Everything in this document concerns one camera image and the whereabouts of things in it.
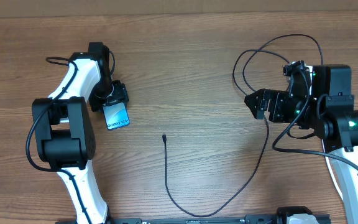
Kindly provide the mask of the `Samsung Galaxy smartphone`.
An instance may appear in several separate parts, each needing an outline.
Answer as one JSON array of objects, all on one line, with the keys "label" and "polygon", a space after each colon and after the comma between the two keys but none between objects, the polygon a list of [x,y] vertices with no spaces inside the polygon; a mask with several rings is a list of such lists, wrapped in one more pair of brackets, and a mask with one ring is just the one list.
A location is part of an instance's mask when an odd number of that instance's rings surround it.
[{"label": "Samsung Galaxy smartphone", "polygon": [[108,130],[121,128],[130,124],[130,119],[125,103],[104,106],[103,113]]}]

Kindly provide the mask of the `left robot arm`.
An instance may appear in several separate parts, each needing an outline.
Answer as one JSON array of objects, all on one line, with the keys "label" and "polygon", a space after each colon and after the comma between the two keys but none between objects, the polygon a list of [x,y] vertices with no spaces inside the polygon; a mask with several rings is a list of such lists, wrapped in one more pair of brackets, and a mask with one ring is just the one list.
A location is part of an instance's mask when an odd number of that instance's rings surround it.
[{"label": "left robot arm", "polygon": [[93,170],[96,137],[89,112],[101,112],[108,130],[130,123],[126,86],[112,79],[115,56],[102,42],[91,42],[87,52],[75,52],[70,58],[47,57],[46,61],[66,66],[68,72],[54,92],[32,103],[34,122],[25,144],[27,159],[41,169],[30,155],[35,138],[40,160],[49,164],[46,171],[57,173],[66,185],[76,211],[75,223],[113,223]]}]

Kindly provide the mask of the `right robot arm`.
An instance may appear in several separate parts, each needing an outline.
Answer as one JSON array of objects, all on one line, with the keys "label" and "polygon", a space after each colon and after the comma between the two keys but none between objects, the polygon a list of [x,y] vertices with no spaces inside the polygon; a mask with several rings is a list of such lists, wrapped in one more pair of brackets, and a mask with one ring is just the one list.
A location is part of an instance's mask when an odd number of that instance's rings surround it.
[{"label": "right robot arm", "polygon": [[283,68],[289,78],[287,91],[259,89],[244,102],[254,118],[286,123],[287,134],[297,125],[312,129],[324,151],[299,149],[299,154],[328,157],[334,166],[348,223],[358,223],[358,110],[351,93],[352,70],[348,65],[306,66],[302,61]]}]

